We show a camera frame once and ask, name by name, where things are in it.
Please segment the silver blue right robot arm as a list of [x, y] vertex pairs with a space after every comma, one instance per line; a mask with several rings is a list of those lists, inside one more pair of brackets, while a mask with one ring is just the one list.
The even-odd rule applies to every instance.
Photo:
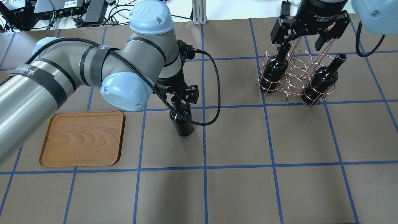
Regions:
[[[350, 16], [344, 10], [346, 0], [302, 0], [293, 19], [279, 16], [270, 34], [273, 44], [286, 44], [301, 36], [319, 37], [315, 49], [342, 37], [350, 23]], [[397, 33], [396, 0], [352, 0], [352, 8], [360, 18], [360, 27], [377, 35]]]

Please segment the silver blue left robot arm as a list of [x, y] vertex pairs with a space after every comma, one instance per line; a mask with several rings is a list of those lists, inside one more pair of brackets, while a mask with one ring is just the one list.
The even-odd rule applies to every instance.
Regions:
[[138, 111], [154, 92], [185, 87], [169, 7], [143, 0], [129, 12], [133, 33], [123, 49], [79, 38], [46, 37], [1, 84], [1, 165], [81, 85], [100, 89], [111, 105]]

